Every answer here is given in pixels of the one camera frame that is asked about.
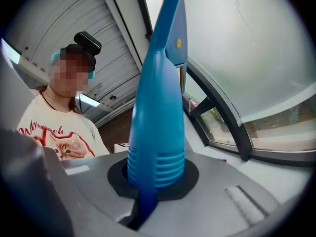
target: white wall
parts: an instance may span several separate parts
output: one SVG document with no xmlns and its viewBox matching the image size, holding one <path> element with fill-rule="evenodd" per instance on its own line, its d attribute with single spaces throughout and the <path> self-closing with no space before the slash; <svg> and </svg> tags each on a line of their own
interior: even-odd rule
<svg viewBox="0 0 316 237">
<path fill-rule="evenodd" d="M 137 0 L 115 0 L 134 42 L 140 60 L 144 62 L 149 47 L 146 28 Z"/>
<path fill-rule="evenodd" d="M 185 0 L 185 5 L 189 56 L 244 121 L 279 113 L 316 93 L 315 49 L 287 0 Z"/>
<path fill-rule="evenodd" d="M 228 164 L 260 184 L 280 203 L 299 194 L 312 174 L 312 168 L 280 166 L 253 159 L 244 162 L 234 154 L 205 147 L 186 114 L 184 114 L 184 127 L 186 139 L 194 152 L 213 158 L 226 159 Z"/>
</svg>

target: metal frame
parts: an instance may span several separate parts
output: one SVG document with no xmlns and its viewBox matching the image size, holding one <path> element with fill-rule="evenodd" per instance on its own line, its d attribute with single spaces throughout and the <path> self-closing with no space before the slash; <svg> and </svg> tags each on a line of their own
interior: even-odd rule
<svg viewBox="0 0 316 237">
<path fill-rule="evenodd" d="M 201 72 L 202 76 L 207 79 L 207 81 L 213 86 L 214 91 L 216 91 L 219 96 L 222 98 L 222 100 L 226 103 L 226 105 L 229 107 L 230 111 L 234 115 L 236 122 L 238 126 L 241 126 L 242 121 L 241 118 L 234 108 L 233 104 L 230 102 L 229 98 L 226 96 L 226 94 L 222 91 L 222 89 L 217 85 L 217 83 L 213 80 L 213 78 L 198 64 L 196 63 L 193 59 L 188 57 L 188 66 L 192 68 L 196 68 L 198 71 Z"/>
<path fill-rule="evenodd" d="M 144 24 L 146 27 L 146 39 L 148 39 L 150 41 L 152 34 L 153 34 L 153 28 L 152 28 L 152 24 L 150 21 L 150 16 L 149 16 L 149 12 L 148 12 L 148 8 L 147 8 L 147 3 L 146 0 L 137 0 L 138 4 L 139 4 L 139 8 L 140 11 L 142 12 L 142 16 L 143 16 L 143 20 L 144 20 Z"/>
<path fill-rule="evenodd" d="M 221 95 L 214 89 L 213 85 L 206 79 L 205 76 L 195 67 L 187 66 L 187 72 L 192 79 L 200 86 L 207 97 L 212 101 L 214 107 L 218 110 L 219 114 L 225 121 L 229 131 L 238 148 L 242 160 L 247 161 L 252 151 L 252 143 L 248 136 L 248 132 L 244 124 L 240 126 L 231 112 L 230 108 L 221 97 Z"/>
<path fill-rule="evenodd" d="M 240 154 L 240 148 L 238 148 L 238 146 L 232 146 L 232 145 L 216 142 L 212 134 L 209 132 L 209 129 L 206 127 L 205 123 L 203 122 L 202 118 L 200 117 L 200 115 L 212 109 L 213 107 L 216 107 L 218 111 L 219 110 L 225 111 L 227 110 L 228 106 L 219 106 L 220 104 L 223 104 L 224 100 L 221 101 L 221 99 L 219 99 L 218 101 L 218 98 L 220 97 L 220 95 L 216 94 L 216 91 L 215 91 L 215 94 L 213 94 L 210 83 L 207 82 L 206 77 L 204 77 L 201 73 L 199 73 L 195 67 L 191 65 L 191 67 L 187 67 L 187 71 L 189 75 L 193 78 L 193 80 L 195 80 L 195 82 L 207 95 L 207 97 L 191 112 L 189 111 L 190 99 L 185 95 L 183 96 L 183 109 L 205 146 L 211 146 L 211 147 L 214 147 L 214 148 L 217 148 L 217 149 L 220 149 L 232 154 L 240 155 L 242 160 L 245 160 L 245 159 L 248 160 L 249 158 L 252 158 L 252 159 L 256 159 L 256 160 L 260 160 L 260 161 L 264 161 L 264 162 L 268 162 L 272 164 L 295 166 L 295 167 L 313 167 L 316 165 L 316 152 L 315 151 L 294 153 L 294 152 L 287 152 L 287 151 L 281 152 L 281 151 L 268 151 L 268 150 L 254 149 L 252 147 L 251 139 L 248 136 L 248 133 L 244 124 L 239 126 L 239 131 L 245 132 L 247 136 L 244 135 L 243 138 L 241 136 L 237 137 L 240 140 L 240 143 L 246 143 L 246 147 L 248 147 L 248 151 L 244 152 L 246 153 L 246 156 L 244 158 Z M 231 123 L 229 130 L 231 134 L 233 135 L 231 128 L 232 129 L 236 128 L 236 124 L 234 124 L 234 119 L 232 117 L 233 114 L 232 113 L 222 114 L 222 112 L 220 111 L 219 113 L 224 119 L 226 124 L 228 124 L 228 122 Z"/>
<path fill-rule="evenodd" d="M 123 21 L 123 18 L 119 12 L 119 9 L 116 5 L 116 2 L 114 0 L 105 0 L 114 20 L 116 21 L 117 23 L 117 26 L 120 30 L 120 32 L 122 33 L 122 36 L 127 44 L 127 47 L 130 51 L 130 53 L 132 54 L 134 60 L 135 60 L 135 63 L 139 69 L 139 71 L 142 71 L 142 68 L 143 68 L 143 64 L 141 62 L 141 59 L 139 58 L 139 55 L 136 51 L 136 48 L 135 48 L 135 45 L 132 41 L 132 38 L 130 37 L 130 34 L 126 28 L 126 25 Z"/>
</svg>

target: gray plastic panel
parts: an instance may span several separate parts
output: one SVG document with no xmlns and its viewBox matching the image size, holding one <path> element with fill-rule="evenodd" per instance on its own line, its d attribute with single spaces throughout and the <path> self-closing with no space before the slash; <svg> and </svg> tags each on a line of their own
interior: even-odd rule
<svg viewBox="0 0 316 237">
<path fill-rule="evenodd" d="M 259 224 L 250 229 L 237 233 L 230 237 L 266 237 L 270 234 L 289 216 L 294 209 L 299 197 L 292 197 L 284 204 L 280 205 L 271 215 L 262 220 Z"/>
<path fill-rule="evenodd" d="M 9 67 L 0 47 L 0 126 L 15 130 L 22 115 L 34 99 L 34 94 L 26 86 L 17 72 Z"/>
<path fill-rule="evenodd" d="M 181 200 L 159 202 L 139 232 L 159 237 L 223 237 L 249 228 L 225 188 L 241 186 L 268 213 L 279 206 L 260 185 L 229 164 L 186 151 L 199 169 L 196 186 Z"/>
<path fill-rule="evenodd" d="M 184 148 L 185 148 L 186 150 L 189 150 L 189 151 L 192 151 L 192 150 L 193 150 L 193 149 L 191 148 L 191 146 L 190 146 L 190 144 L 189 144 L 189 142 L 188 142 L 188 140 L 187 140 L 186 137 L 184 138 Z"/>
<path fill-rule="evenodd" d="M 133 199 L 117 195 L 107 178 L 109 168 L 125 157 L 127 157 L 127 152 L 90 159 L 62 161 L 65 169 L 82 165 L 89 166 L 88 171 L 70 175 L 69 179 L 91 203 L 115 221 L 129 216 L 134 205 Z"/>
<path fill-rule="evenodd" d="M 86 198 L 69 180 L 56 153 L 44 148 L 47 171 L 55 189 L 71 218 L 76 237 L 145 237 L 147 235 L 136 233 L 96 208 L 89 198 Z"/>
</svg>

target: window frame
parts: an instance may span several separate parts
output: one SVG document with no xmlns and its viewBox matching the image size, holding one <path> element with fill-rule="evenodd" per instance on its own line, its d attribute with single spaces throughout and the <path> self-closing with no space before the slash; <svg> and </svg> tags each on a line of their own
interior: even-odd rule
<svg viewBox="0 0 316 237">
<path fill-rule="evenodd" d="M 188 108 L 185 108 L 185 105 L 187 105 L 187 100 L 184 99 L 183 102 L 184 112 L 187 114 L 193 127 L 195 128 L 202 142 L 206 146 L 211 146 L 229 153 L 240 155 L 243 161 L 247 161 L 250 158 L 252 158 L 255 160 L 278 165 L 295 167 L 316 166 L 316 150 L 311 150 L 308 152 L 301 151 L 299 153 L 294 153 L 291 151 L 260 150 L 253 148 L 251 138 L 248 135 L 248 131 L 244 123 L 242 123 L 241 126 L 238 126 L 237 120 L 235 119 L 232 111 L 226 104 L 225 100 L 221 97 L 219 92 L 213 87 L 211 82 L 209 82 L 207 78 L 203 75 L 203 72 L 198 70 L 193 64 L 189 63 L 189 65 L 187 66 L 187 73 L 192 77 L 192 79 L 198 84 L 198 86 L 204 91 L 204 93 L 207 96 L 206 99 L 201 102 L 203 103 L 205 101 L 203 105 L 201 107 L 198 105 L 190 113 L 188 113 Z M 210 109 L 216 107 L 219 114 L 222 116 L 224 122 L 226 123 L 229 131 L 231 132 L 235 140 L 236 147 L 209 140 L 209 137 L 205 133 L 203 127 L 197 120 L 199 116 L 196 115 L 208 111 L 205 108 L 207 101 L 212 101 L 212 105 L 209 105 L 211 106 Z"/>
<path fill-rule="evenodd" d="M 153 29 L 151 26 L 146 0 L 138 0 L 138 3 L 147 31 L 146 38 L 148 39 L 148 41 L 150 41 Z M 206 98 L 200 103 L 203 103 L 201 106 L 199 104 L 191 112 L 189 112 L 190 100 L 187 96 L 183 95 L 183 110 L 205 146 L 217 148 L 228 153 L 239 155 L 243 161 L 248 161 L 250 158 L 252 158 L 255 160 L 278 165 L 295 167 L 316 166 L 316 150 L 293 153 L 291 151 L 270 151 L 254 149 L 251 138 L 244 123 L 242 123 L 240 119 L 237 120 L 237 113 L 235 110 L 235 113 L 233 113 L 233 111 L 231 110 L 232 105 L 229 100 L 224 99 L 221 96 L 221 93 L 207 79 L 210 76 L 208 76 L 205 71 L 203 71 L 202 69 L 198 69 L 197 67 L 198 66 L 188 61 L 187 73 L 204 91 L 204 93 L 206 94 Z M 212 135 L 211 133 L 207 133 L 208 128 L 202 127 L 204 122 L 202 121 L 200 114 L 214 107 L 216 107 L 217 111 L 226 123 L 236 143 L 236 146 L 211 141 L 210 138 L 212 138 Z"/>
</svg>

